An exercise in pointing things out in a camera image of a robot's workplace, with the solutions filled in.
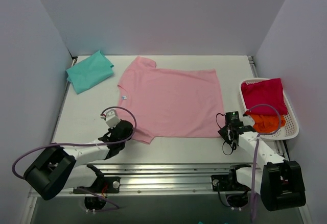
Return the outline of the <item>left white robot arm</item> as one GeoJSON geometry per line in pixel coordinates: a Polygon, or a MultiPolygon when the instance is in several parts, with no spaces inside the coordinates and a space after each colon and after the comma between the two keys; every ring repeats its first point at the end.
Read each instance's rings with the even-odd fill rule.
{"type": "Polygon", "coordinates": [[[34,160],[23,175],[44,200],[54,198],[61,190],[75,188],[97,193],[110,182],[92,162],[107,160],[125,148],[133,134],[133,125],[121,120],[102,137],[81,146],[48,147],[34,160]]]}

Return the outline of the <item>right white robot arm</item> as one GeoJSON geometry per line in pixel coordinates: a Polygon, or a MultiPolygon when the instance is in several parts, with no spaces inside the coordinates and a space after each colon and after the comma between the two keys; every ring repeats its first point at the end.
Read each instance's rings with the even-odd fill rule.
{"type": "Polygon", "coordinates": [[[253,157],[253,163],[234,165],[227,184],[237,190],[248,187],[258,194],[268,211],[302,207],[306,204],[305,185],[300,165],[277,154],[252,126],[239,119],[238,112],[227,112],[225,126],[218,131],[232,148],[242,148],[253,157]]]}

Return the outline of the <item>pink t-shirt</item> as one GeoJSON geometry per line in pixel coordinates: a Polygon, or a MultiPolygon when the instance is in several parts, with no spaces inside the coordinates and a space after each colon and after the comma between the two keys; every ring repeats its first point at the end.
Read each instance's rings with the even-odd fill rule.
{"type": "Polygon", "coordinates": [[[150,144],[156,137],[217,138],[216,114],[224,113],[217,73],[207,70],[158,68],[137,57],[119,82],[119,117],[137,121],[133,139],[150,144]]]}

